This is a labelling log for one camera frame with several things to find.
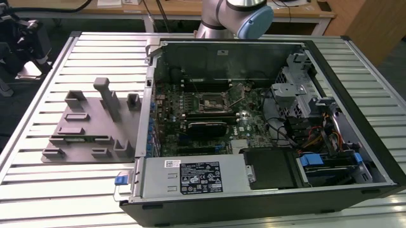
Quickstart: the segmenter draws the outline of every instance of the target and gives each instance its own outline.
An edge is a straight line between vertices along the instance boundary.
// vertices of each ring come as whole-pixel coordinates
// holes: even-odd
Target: blue latch
[[[302,163],[304,166],[325,164],[324,160],[322,160],[322,157],[317,153],[305,154],[301,157],[301,163]]]
[[[355,153],[355,158],[356,158],[357,163],[361,164],[363,163],[363,157],[361,157],[360,153]]]
[[[115,177],[114,181],[115,185],[129,185],[129,175]]]

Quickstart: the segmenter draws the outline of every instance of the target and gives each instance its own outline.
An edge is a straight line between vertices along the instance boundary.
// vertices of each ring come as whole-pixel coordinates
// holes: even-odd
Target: red wire
[[[313,128],[310,129],[310,131],[309,131],[309,138],[308,138],[308,140],[310,140],[312,132],[313,132],[313,130],[314,130],[314,129],[317,129],[317,128],[322,128],[322,126],[317,126],[317,127],[313,127]]]

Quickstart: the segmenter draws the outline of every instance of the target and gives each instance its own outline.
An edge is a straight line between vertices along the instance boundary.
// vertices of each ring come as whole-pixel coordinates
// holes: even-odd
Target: aluminum extrusion table
[[[47,147],[70,90],[101,96],[93,87],[107,76],[119,97],[143,95],[146,46],[192,34],[78,33],[62,50],[38,95],[0,155],[0,227],[138,227],[114,200],[115,176],[134,164],[45,164]],[[264,36],[314,40],[384,143],[406,170],[406,103],[352,41],[341,37]],[[329,95],[326,84],[321,85]],[[125,196],[130,189],[121,188]],[[196,224],[180,227],[406,227],[406,191],[341,212]]]

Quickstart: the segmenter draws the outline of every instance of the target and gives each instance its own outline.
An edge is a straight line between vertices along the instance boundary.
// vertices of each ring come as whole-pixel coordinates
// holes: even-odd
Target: barcode sticker
[[[166,160],[165,161],[166,168],[180,168],[181,167],[181,160]]]
[[[125,13],[142,13],[139,10],[125,10]]]

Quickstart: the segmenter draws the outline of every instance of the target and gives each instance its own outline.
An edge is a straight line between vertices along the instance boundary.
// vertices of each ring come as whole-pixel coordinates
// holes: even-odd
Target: desk leg
[[[153,24],[153,21],[149,18],[149,15],[143,15],[142,19],[145,21],[146,32],[149,32],[149,33],[158,32],[158,31],[154,31],[154,24]]]
[[[320,22],[316,26],[316,29],[313,30],[313,33],[312,33],[313,36],[322,36],[325,34],[325,31],[328,29],[330,21],[332,21],[332,18],[321,18],[320,19]]]

